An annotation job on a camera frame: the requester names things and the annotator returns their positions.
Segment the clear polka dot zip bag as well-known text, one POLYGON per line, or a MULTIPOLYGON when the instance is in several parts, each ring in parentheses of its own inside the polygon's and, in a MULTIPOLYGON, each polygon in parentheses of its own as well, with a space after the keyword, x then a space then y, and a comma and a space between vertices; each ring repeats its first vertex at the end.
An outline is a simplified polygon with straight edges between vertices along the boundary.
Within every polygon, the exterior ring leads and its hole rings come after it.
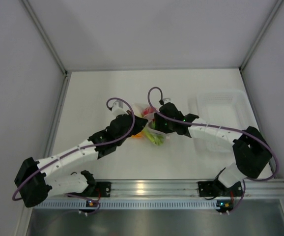
MULTIPOLYGON (((154 127, 155 127, 154 114, 155 114, 155 113, 154 113, 153 115, 147 116, 147 117, 143 117, 143 116, 142 116, 142 111, 143 111, 143 109, 145 109, 145 108, 148 107, 148 106, 149 106, 149 105, 141 104, 141 103, 132 104, 132 108, 133 108, 134 114, 135 114, 136 116, 140 117, 140 118, 145 118, 145 119, 148 120, 148 123, 147 123, 147 125, 146 125, 145 128, 149 127, 149 128, 151 128, 151 129, 154 129, 154 127)), ((170 139, 169 134, 165 134, 165 136, 166 136, 166 140, 169 140, 169 139, 170 139)))

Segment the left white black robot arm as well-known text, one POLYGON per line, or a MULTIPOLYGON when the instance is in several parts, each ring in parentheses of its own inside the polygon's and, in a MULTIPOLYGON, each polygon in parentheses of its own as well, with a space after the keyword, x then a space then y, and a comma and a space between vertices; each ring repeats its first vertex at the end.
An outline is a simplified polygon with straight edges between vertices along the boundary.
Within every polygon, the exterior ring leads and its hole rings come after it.
POLYGON ((93 175, 87 170, 77 173, 75 168, 116 151, 127 138, 140 133, 147 123, 137 116, 118 115, 105 129, 69 150, 39 160, 25 159, 14 180, 17 190, 12 199, 18 200, 16 195, 19 194, 26 207, 34 207, 55 195, 93 195, 96 190, 93 175))

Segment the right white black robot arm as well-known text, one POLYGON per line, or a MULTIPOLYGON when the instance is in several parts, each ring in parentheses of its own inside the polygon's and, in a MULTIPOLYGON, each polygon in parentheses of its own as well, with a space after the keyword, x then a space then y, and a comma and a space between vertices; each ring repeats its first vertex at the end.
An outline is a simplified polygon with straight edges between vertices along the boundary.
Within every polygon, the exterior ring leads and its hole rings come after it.
POLYGON ((238 130, 209 124, 198 115, 183 115, 171 102, 154 113, 154 121, 159 132, 202 139, 233 151, 234 162, 223 168, 207 188, 215 196, 226 195, 246 178, 257 179, 272 157, 268 144, 252 126, 238 130))

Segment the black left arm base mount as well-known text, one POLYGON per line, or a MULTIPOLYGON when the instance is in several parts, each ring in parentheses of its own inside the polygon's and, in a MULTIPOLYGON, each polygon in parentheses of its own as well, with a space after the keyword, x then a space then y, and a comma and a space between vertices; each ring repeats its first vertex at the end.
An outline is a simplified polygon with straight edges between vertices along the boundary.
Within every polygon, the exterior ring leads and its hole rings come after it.
POLYGON ((109 181, 98 181, 95 184, 90 184, 83 192, 76 193, 72 192, 69 194, 87 197, 87 198, 109 198, 111 193, 111 185, 112 183, 109 181))

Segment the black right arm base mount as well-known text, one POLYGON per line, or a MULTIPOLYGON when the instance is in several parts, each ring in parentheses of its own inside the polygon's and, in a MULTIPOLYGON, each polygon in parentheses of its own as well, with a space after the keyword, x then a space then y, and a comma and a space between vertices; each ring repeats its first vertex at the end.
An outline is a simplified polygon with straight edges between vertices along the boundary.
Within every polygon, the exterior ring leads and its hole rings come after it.
POLYGON ((231 188, 225 187, 220 181, 219 176, 225 169, 222 169, 213 180, 198 182, 199 196, 206 200, 212 200, 216 197, 230 196, 231 188))

